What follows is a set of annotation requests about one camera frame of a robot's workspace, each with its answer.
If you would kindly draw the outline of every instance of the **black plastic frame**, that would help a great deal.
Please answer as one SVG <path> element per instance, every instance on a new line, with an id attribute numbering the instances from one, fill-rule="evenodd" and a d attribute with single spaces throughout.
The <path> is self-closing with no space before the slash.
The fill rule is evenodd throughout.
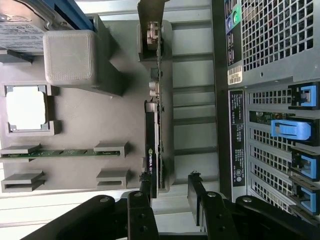
<path id="1" fill-rule="evenodd" d="M 290 205 L 289 208 L 292 211 L 292 215 L 299 217 L 300 219 L 316 226 L 317 228 L 320 227 L 320 222 L 318 222 L 318 220 L 314 216 L 309 215 L 297 205 Z"/>
<path id="2" fill-rule="evenodd" d="M 301 98 L 301 88 L 308 86 L 316 86 L 316 106 L 295 106 L 294 104 L 300 103 Z M 320 82 L 308 82 L 302 84 L 289 85 L 289 89 L 291 89 L 291 106 L 289 109 L 294 110 L 319 110 L 320 109 Z"/>
<path id="3" fill-rule="evenodd" d="M 225 1 L 211 0 L 220 192 L 232 199 Z"/>
<path id="4" fill-rule="evenodd" d="M 301 168 L 299 168 L 299 165 L 301 162 L 301 155 L 304 155 L 308 158 L 316 160 L 316 178 L 313 179 L 301 173 Z M 291 147 L 291 160 L 292 160 L 292 165 L 290 169 L 295 174 L 298 174 L 301 177 L 306 178 L 312 182 L 320 181 L 320 154 L 294 146 L 294 147 Z"/>
<path id="5" fill-rule="evenodd" d="M 312 147 L 320 146 L 320 119 L 312 117 L 288 116 L 287 120 L 305 122 L 311 125 L 311 136 L 307 140 L 294 140 L 292 142 L 309 145 Z"/>
<path id="6" fill-rule="evenodd" d="M 320 214 L 320 189 L 315 187 L 314 185 L 304 181 L 303 178 L 298 176 L 289 176 L 289 180 L 292 181 L 292 195 L 288 197 L 296 203 L 301 209 L 307 212 L 310 215 L 316 216 Z M 315 212 L 310 211 L 309 209 L 305 208 L 301 204 L 301 188 L 307 189 L 309 192 L 316 194 L 315 195 L 315 202 L 317 203 Z"/>

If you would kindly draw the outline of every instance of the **barcode sticker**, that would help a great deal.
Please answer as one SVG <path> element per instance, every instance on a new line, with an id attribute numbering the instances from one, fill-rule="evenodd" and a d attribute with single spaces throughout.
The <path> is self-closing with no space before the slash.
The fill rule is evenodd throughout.
<path id="1" fill-rule="evenodd" d="M 236 66 L 228 70 L 228 85 L 242 82 L 242 66 Z"/>

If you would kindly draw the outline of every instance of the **white label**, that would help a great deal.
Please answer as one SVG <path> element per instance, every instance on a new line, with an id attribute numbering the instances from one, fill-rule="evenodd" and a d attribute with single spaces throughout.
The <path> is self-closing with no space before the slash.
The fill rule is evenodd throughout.
<path id="1" fill-rule="evenodd" d="M 0 47 L 17 53 L 43 52 L 44 32 L 27 22 L 0 22 Z"/>
<path id="2" fill-rule="evenodd" d="M 242 82 L 242 66 L 236 66 L 228 70 L 228 85 Z"/>

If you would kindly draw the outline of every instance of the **hard drive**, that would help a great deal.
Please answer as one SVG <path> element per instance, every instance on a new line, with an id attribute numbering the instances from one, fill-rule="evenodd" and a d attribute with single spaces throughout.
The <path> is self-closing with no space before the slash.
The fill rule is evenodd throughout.
<path id="1" fill-rule="evenodd" d="M 45 31 L 93 28 L 74 0 L 0 0 L 2 49 L 42 55 Z"/>

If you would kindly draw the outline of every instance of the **gray plastic bracket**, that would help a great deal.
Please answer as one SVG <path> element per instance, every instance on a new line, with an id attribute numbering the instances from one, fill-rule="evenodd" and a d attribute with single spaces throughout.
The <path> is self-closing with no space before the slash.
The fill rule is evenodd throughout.
<path id="1" fill-rule="evenodd" d="M 5 125 L 5 133 L 9 137 L 42 137 L 58 134 L 60 132 L 60 121 L 48 121 L 45 129 L 41 131 L 11 131 L 10 124 L 7 122 Z"/>
<path id="2" fill-rule="evenodd" d="M 95 152 L 119 151 L 120 157 L 125 158 L 129 152 L 129 143 L 104 143 L 100 142 L 93 148 Z"/>
<path id="3" fill-rule="evenodd" d="M 126 189 L 128 182 L 128 168 L 102 168 L 96 176 L 98 190 Z"/>
<path id="4" fill-rule="evenodd" d="M 1 181 L 3 193 L 32 192 L 45 183 L 40 178 L 44 176 L 42 170 L 29 170 L 13 174 Z"/>
<path id="5" fill-rule="evenodd" d="M 59 88 L 57 86 L 52 86 L 50 84 L 44 84 L 43 82 L 34 82 L 32 84 L 25 83 L 5 83 L 1 85 L 0 96 L 6 97 L 7 93 L 13 91 L 13 87 L 26 87 L 26 86 L 37 86 L 40 92 L 45 93 L 47 96 L 57 96 L 59 95 Z"/>
<path id="6" fill-rule="evenodd" d="M 27 64 L 31 65 L 33 62 L 33 58 L 29 56 L 25 56 L 21 53 L 8 50 L 8 49 L 0 49 L 0 63 L 3 64 Z"/>
<path id="7" fill-rule="evenodd" d="M 12 145 L 0 150 L 0 154 L 30 154 L 41 148 L 40 144 L 37 145 Z"/>

